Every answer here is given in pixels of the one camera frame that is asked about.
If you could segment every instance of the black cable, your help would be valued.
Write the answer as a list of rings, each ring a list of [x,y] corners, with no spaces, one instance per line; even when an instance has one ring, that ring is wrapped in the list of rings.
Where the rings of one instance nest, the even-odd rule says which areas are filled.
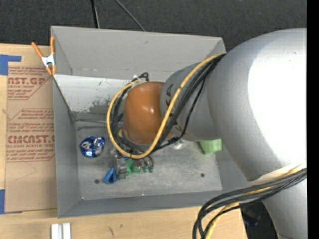
[[[225,213],[228,213],[228,212],[230,212],[230,211],[233,211],[233,210],[235,210],[235,209],[239,209],[240,207],[248,206],[248,205],[251,205],[251,204],[256,204],[256,203],[261,202],[261,201],[263,201],[263,200],[265,200],[265,199],[267,199],[267,198],[270,198],[270,197],[276,195],[277,193],[281,192],[282,190],[284,190],[284,189],[286,189],[286,188],[289,188],[289,187],[292,187],[292,186],[294,186],[294,185],[300,183],[301,181],[303,181],[303,180],[306,178],[306,176],[307,176],[307,175],[302,175],[302,176],[300,176],[299,178],[296,178],[296,179],[294,179],[294,180],[292,180],[292,181],[286,183],[285,185],[279,187],[278,189],[272,191],[271,193],[266,194],[265,196],[260,197],[260,198],[258,198],[258,199],[256,199],[256,200],[253,200],[253,201],[248,202],[248,203],[241,203],[241,204],[239,204],[239,205],[236,206],[236,207],[232,207],[232,208],[230,208],[230,209],[227,209],[227,210],[225,210],[225,211],[223,211],[223,212],[218,213],[218,214],[217,214],[213,219],[211,219],[211,221],[207,224],[205,230],[203,231],[203,234],[202,234],[201,238],[202,238],[202,239],[205,238],[205,236],[206,236],[206,234],[207,234],[209,228],[212,226],[213,222],[214,222],[219,216],[221,216],[221,215],[223,215],[223,214],[225,214]]]
[[[248,202],[248,203],[242,203],[240,205],[241,206],[251,205],[251,204],[263,201],[263,200],[279,193],[280,191],[282,191],[286,188],[292,187],[292,186],[300,183],[301,181],[306,179],[306,177],[307,177],[307,169],[305,168],[305,169],[302,169],[301,171],[299,171],[293,175],[287,176],[287,177],[279,179],[277,181],[269,182],[269,183],[265,183],[262,185],[257,185],[257,186],[241,189],[241,190],[236,190],[236,191],[229,192],[229,193],[225,193],[223,195],[217,196],[217,197],[209,200],[208,202],[206,202],[206,204],[203,205],[203,207],[201,208],[201,210],[198,213],[197,220],[196,220],[194,227],[193,227],[192,237],[194,239],[196,238],[197,230],[199,230],[200,235],[203,236],[204,231],[202,229],[201,220],[207,214],[216,210],[217,208],[228,205],[228,204],[232,204],[235,202],[247,201],[247,200],[251,200],[251,199],[253,199],[253,200]],[[263,192],[257,192],[257,193],[253,193],[253,194],[243,195],[243,194],[246,194],[249,192],[253,192],[256,190],[265,189],[265,188],[269,188],[269,187],[272,187],[272,188],[267,189]]]
[[[199,96],[200,96],[200,94],[201,94],[201,92],[203,90],[203,87],[204,87],[204,84],[205,84],[205,80],[206,80],[206,78],[204,78],[203,83],[202,83],[202,85],[201,85],[201,87],[200,87],[200,89],[199,89],[199,91],[198,91],[198,93],[196,95],[196,98],[194,99],[193,104],[192,104],[191,108],[189,109],[189,112],[188,112],[188,115],[187,115],[187,118],[186,118],[186,121],[185,121],[185,124],[184,124],[184,129],[183,129],[181,135],[178,136],[178,137],[174,137],[173,139],[169,140],[167,144],[156,148],[156,150],[152,151],[152,153],[155,152],[155,151],[158,151],[160,149],[163,149],[163,148],[165,148],[165,147],[167,147],[167,146],[169,146],[169,145],[171,145],[171,144],[173,144],[175,142],[177,142],[178,140],[180,140],[184,136],[184,134],[186,132],[186,129],[187,129],[187,126],[188,126],[189,119],[191,117],[191,114],[192,114],[192,112],[193,112],[193,110],[195,108],[195,105],[197,103],[197,100],[198,100],[198,98],[199,98]]]
[[[93,17],[94,17],[95,28],[100,28],[100,22],[99,22],[99,18],[98,18],[98,13],[96,11],[95,2],[94,2],[94,0],[90,0],[90,1],[91,1],[91,7],[92,7],[92,12],[93,12]]]
[[[212,200],[208,201],[201,208],[201,210],[199,211],[197,220],[196,220],[196,222],[194,224],[194,227],[193,227],[193,237],[196,234],[195,231],[197,229],[199,229],[199,233],[202,235],[203,230],[202,230],[202,226],[201,226],[201,220],[207,214],[209,214],[210,212],[214,211],[215,209],[217,209],[219,207],[222,207],[222,206],[225,206],[227,204],[234,203],[234,202],[245,201],[245,200],[249,200],[249,199],[252,199],[252,198],[256,198],[256,196],[260,197],[260,201],[262,201],[265,198],[268,198],[270,196],[275,195],[278,192],[278,190],[281,191],[285,187],[288,187],[288,186],[291,187],[291,186],[296,185],[297,183],[299,183],[302,180],[304,180],[306,177],[307,177],[307,169],[305,168],[305,169],[299,171],[296,174],[287,176],[286,178],[283,178],[283,179],[280,179],[280,180],[277,180],[277,181],[274,181],[274,182],[265,183],[265,184],[258,185],[258,186],[249,187],[249,188],[246,188],[246,189],[243,190],[243,192],[245,192],[244,194],[246,194],[246,193],[253,192],[253,191],[256,191],[256,190],[272,187],[271,189],[268,189],[268,190],[265,190],[265,191],[263,191],[261,193],[258,193],[258,195],[256,195],[256,194],[241,195],[239,197],[236,197],[236,198],[233,197],[233,198],[230,198],[228,200],[224,200],[224,201],[219,202],[219,203],[212,202],[212,200],[218,199],[219,197],[222,197],[223,195],[232,195],[233,194],[234,196],[237,196],[238,194],[234,194],[234,193],[237,193],[238,191],[241,191],[241,190],[236,190],[236,191],[233,191],[233,192],[229,192],[229,193],[223,194],[223,195],[221,195],[219,197],[213,198]]]
[[[129,10],[127,10],[127,9],[125,8],[125,6],[122,5],[122,3],[121,3],[119,0],[115,0],[115,1],[116,1],[116,2],[119,4],[119,6],[121,6],[121,7],[123,8],[123,10],[135,21],[135,23],[140,27],[140,29],[145,32],[145,29],[144,29],[144,28],[142,27],[142,25],[138,22],[138,20],[129,12]]]
[[[200,69],[197,72],[197,74],[194,76],[194,79],[191,81],[191,83],[187,87],[186,92],[181,97],[181,101],[179,102],[179,104],[178,104],[177,108],[175,109],[175,112],[174,112],[173,116],[171,117],[165,131],[163,132],[161,138],[159,139],[159,141],[155,147],[155,151],[161,149],[160,145],[165,141],[165,139],[168,136],[168,134],[170,133],[172,127],[175,125],[179,114],[181,113],[181,111],[184,108],[185,104],[187,103],[189,97],[193,94],[193,92],[195,91],[195,89],[197,88],[199,83],[201,81],[203,81],[203,79],[205,79],[207,77],[207,75],[216,67],[217,63],[222,59],[223,56],[224,56],[224,54],[221,54],[220,56],[213,59],[210,63],[203,66],[203,68]]]

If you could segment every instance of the green plastic block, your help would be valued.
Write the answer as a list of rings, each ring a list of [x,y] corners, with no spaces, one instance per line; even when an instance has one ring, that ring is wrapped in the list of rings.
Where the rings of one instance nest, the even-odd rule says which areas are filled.
[[[126,176],[130,175],[132,173],[132,164],[133,164],[133,161],[131,159],[127,159],[125,160],[125,164],[127,166],[127,169],[126,169]]]
[[[221,139],[212,141],[200,141],[199,143],[205,154],[216,153],[223,149],[223,142]]]

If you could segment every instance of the gray robot arm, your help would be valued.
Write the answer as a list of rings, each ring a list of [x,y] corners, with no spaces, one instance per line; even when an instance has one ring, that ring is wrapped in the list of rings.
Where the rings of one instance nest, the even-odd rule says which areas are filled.
[[[252,183],[305,163],[306,57],[306,29],[276,31],[237,46],[209,75],[185,138],[222,138]],[[187,70],[165,83],[161,110],[168,87],[178,85]],[[186,115],[180,114],[181,124]],[[264,204],[279,239],[308,238],[307,180]]]

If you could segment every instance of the blue crumpled object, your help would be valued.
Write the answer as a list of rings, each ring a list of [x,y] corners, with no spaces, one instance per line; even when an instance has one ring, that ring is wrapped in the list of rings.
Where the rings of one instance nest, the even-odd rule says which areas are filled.
[[[86,157],[98,157],[102,153],[104,145],[105,140],[102,136],[90,136],[81,142],[80,149]]]

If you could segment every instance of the blue plastic piece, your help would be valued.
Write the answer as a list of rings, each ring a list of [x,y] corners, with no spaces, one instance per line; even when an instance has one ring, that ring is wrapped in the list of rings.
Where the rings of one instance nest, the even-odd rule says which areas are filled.
[[[101,136],[90,136],[85,138],[81,144],[80,149],[86,157],[98,157],[104,148],[105,140]]]
[[[103,182],[107,184],[114,184],[118,180],[114,167],[112,167],[104,177]]]
[[[4,214],[4,189],[0,190],[0,215]]]

